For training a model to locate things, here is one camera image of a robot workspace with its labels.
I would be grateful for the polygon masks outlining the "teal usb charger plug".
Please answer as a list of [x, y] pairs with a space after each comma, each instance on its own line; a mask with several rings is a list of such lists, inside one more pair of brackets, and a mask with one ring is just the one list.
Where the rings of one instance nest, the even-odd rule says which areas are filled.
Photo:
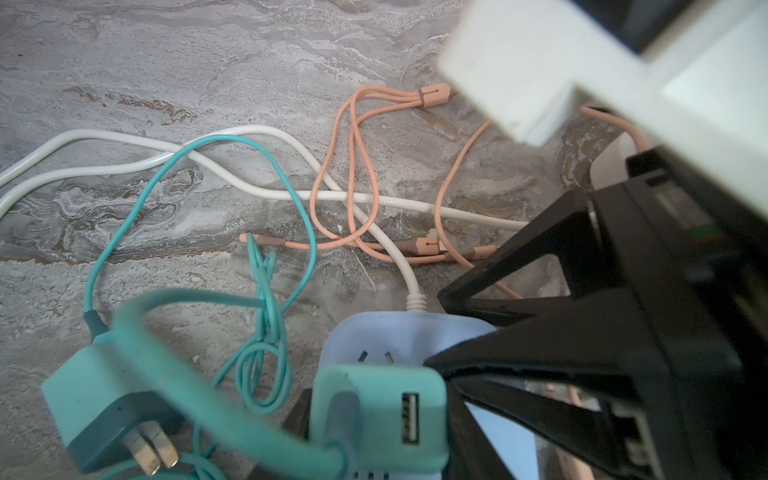
[[80, 472], [134, 460], [153, 476], [180, 461], [169, 435], [181, 416], [119, 354], [110, 333], [70, 357], [41, 391]]
[[446, 384], [430, 368], [326, 365], [313, 384], [309, 440], [341, 451], [342, 479], [435, 475], [449, 461], [447, 403]]

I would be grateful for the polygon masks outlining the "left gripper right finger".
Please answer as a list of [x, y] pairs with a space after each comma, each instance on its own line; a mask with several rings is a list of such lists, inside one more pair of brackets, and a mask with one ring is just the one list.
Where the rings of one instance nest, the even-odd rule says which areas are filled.
[[444, 480], [513, 480], [458, 390], [447, 384], [449, 461]]

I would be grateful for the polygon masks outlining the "blue power strip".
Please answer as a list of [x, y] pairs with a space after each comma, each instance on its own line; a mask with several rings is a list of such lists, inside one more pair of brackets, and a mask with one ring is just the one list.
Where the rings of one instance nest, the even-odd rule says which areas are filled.
[[[426, 312], [363, 312], [342, 321], [323, 345], [318, 366], [362, 361], [368, 364], [423, 362], [454, 345], [494, 332], [479, 319]], [[539, 477], [533, 433], [483, 408], [469, 411], [501, 460], [517, 479]]]

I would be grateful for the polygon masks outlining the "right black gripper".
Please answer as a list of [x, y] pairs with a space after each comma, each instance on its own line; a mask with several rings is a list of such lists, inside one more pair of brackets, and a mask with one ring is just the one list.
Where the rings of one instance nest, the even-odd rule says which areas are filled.
[[[767, 221], [666, 148], [632, 155], [625, 167], [628, 179], [596, 190], [593, 199], [615, 265], [635, 291], [667, 364], [672, 422], [682, 430], [676, 475], [763, 479]], [[447, 313], [506, 328], [425, 364], [465, 400], [614, 478], [651, 479], [650, 464], [630, 456], [628, 441], [641, 437], [631, 419], [505, 383], [573, 385], [604, 402], [642, 404], [641, 384], [654, 374], [654, 342], [629, 290], [597, 293], [606, 288], [606, 262], [589, 202], [584, 190], [566, 192], [443, 288], [438, 300]], [[546, 255], [558, 259], [568, 296], [476, 296]]]

